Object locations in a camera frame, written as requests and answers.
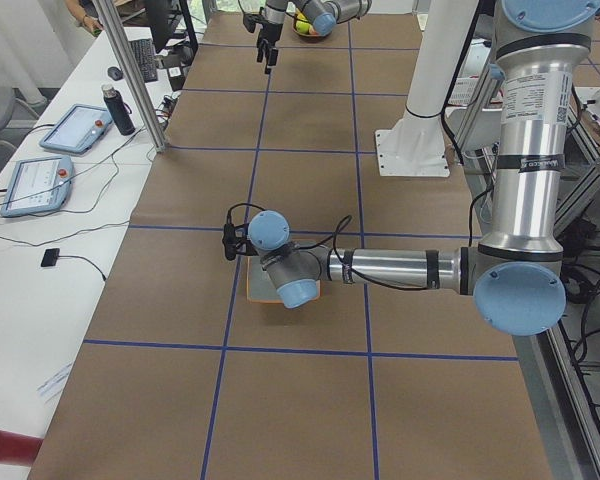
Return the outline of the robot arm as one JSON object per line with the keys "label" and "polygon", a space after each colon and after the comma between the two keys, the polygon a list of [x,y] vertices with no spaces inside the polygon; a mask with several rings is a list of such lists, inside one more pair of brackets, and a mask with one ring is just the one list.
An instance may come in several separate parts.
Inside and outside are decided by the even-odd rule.
{"label": "robot arm", "polygon": [[[260,25],[256,47],[257,62],[264,64],[264,73],[270,74],[277,64],[278,49],[289,1],[270,0],[260,8],[258,13],[244,13],[245,28],[254,33]],[[337,24],[360,19],[365,16],[372,5],[367,0],[305,0],[293,1],[294,6],[306,18],[319,36],[329,35]]]}
{"label": "robot arm", "polygon": [[343,250],[336,238],[300,245],[287,220],[266,210],[246,236],[283,304],[316,298],[322,279],[401,291],[470,295],[492,327],[530,336],[553,327],[566,306],[554,218],[574,68],[588,54],[595,1],[499,1],[495,62],[504,76],[491,226],[473,247]]}

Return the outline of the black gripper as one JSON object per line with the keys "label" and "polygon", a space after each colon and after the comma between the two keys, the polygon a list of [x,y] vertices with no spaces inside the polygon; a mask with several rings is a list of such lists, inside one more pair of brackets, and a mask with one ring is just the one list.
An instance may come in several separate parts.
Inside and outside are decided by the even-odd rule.
{"label": "black gripper", "polygon": [[265,74],[271,74],[273,68],[277,65],[278,49],[275,46],[280,40],[283,24],[264,20],[259,33],[259,43],[257,45],[257,62],[265,63]]}

